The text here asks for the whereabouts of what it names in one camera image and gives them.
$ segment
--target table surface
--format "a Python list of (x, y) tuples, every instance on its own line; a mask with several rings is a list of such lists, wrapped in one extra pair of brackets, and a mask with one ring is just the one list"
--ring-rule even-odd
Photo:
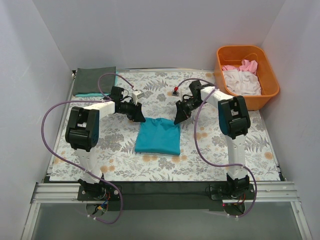
[[(187, 78), (202, 78), (214, 82), (211, 72), (123, 72), (145, 97), (142, 112), (149, 118), (174, 120), (177, 97), (171, 95), (173, 88)], [(131, 89), (118, 78), (117, 86)], [(190, 93), (189, 82), (180, 89), (183, 94)], [(100, 97), (72, 97), (73, 100), (100, 100)], [(88, 106), (90, 103), (71, 103), (62, 128), (57, 153), (69, 161), (79, 163), (75, 151), (65, 140), (65, 132), (70, 110), (74, 106)], [(135, 142), (140, 123), (131, 122), (123, 114), (113, 114), (100, 121), (100, 136), (97, 144), (97, 162), (104, 178), (108, 181), (225, 181), (225, 167), (212, 167), (202, 161), (194, 142), (194, 122), (197, 111), (192, 117), (181, 123), (180, 156), (165, 154), (135, 153)], [(245, 143), (245, 161), (257, 181), (279, 181), (275, 156), (271, 142), (259, 111), (250, 111), (251, 127)], [(214, 164), (228, 163), (227, 143), (219, 128), (218, 111), (205, 104), (198, 120), (197, 134), (202, 154)], [(78, 168), (59, 158), (53, 161), (50, 181), (77, 181), (83, 176)]]

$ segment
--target gray cloth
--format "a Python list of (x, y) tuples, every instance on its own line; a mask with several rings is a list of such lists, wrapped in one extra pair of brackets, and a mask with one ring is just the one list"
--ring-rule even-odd
[[(106, 73), (116, 73), (116, 67), (102, 67), (84, 69), (78, 68), (76, 71), (74, 85), (72, 89), (72, 95), (77, 94), (96, 94), (100, 93), (98, 88), (98, 79), (101, 75)], [(115, 85), (116, 76), (107, 75), (100, 81), (100, 87), (105, 94), (111, 92), (111, 88)]]

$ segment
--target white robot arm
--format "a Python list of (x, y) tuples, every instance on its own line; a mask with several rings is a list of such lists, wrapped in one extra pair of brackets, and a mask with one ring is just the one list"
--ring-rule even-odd
[[(207, 86), (200, 90), (201, 99), (205, 99), (216, 87)], [(216, 90), (208, 98), (207, 103), (218, 109), (218, 102), (222, 100), (233, 100), (234, 96), (227, 95), (220, 90)], [(228, 148), (228, 163), (246, 165), (245, 161), (245, 142), (246, 135), (240, 134), (233, 139), (229, 135), (224, 135)], [(247, 171), (240, 166), (230, 166), (227, 170), (228, 175), (233, 179), (243, 179), (248, 175)]]
[[(132, 92), (130, 102), (124, 100), (124, 89), (112, 87), (111, 101), (96, 103), (85, 107), (73, 107), (68, 120), (65, 140), (70, 143), (77, 155), (80, 166), (92, 174), (101, 177), (102, 172), (97, 164), (97, 142), (99, 140), (99, 121), (111, 114), (126, 114), (128, 119), (134, 122), (145, 122), (146, 119), (141, 111), (141, 103), (138, 99), (143, 92), (136, 90)], [(88, 184), (98, 183), (99, 180), (85, 174), (83, 181)]]
[[(245, 166), (245, 141), (251, 122), (243, 96), (225, 94), (211, 84), (201, 85), (199, 80), (193, 81), (189, 88), (192, 97), (182, 98), (182, 101), (176, 102), (177, 113), (174, 124), (191, 117), (191, 111), (198, 108), (203, 100), (216, 89), (206, 102), (218, 109), (220, 130), (225, 135), (228, 148), (228, 163)], [(228, 168), (227, 182), (233, 194), (243, 193), (250, 185), (248, 173), (241, 166)]]

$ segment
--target orange basket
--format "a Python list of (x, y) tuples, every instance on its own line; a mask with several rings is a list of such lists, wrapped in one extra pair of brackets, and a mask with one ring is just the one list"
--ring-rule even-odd
[(265, 52), (253, 45), (231, 45), (223, 46), (216, 51), (217, 61), (214, 68), (215, 82), (219, 89), (225, 94), (236, 96), (227, 88), (222, 67), (224, 65), (241, 66), (241, 61), (247, 59), (249, 61), (256, 60), (258, 68), (256, 76), (261, 86), (261, 95), (243, 96), (248, 110), (261, 109), (272, 97), (279, 93), (279, 84), (274, 72), (269, 64)]

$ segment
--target teal towel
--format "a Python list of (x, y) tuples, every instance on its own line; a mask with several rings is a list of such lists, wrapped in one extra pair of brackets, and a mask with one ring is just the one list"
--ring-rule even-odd
[[(117, 86), (118, 76), (115, 76), (114, 85)], [(103, 97), (101, 93), (79, 93), (75, 95), (77, 98), (89, 98), (89, 97)]]
[(180, 155), (180, 124), (165, 118), (145, 118), (135, 143), (136, 153)]

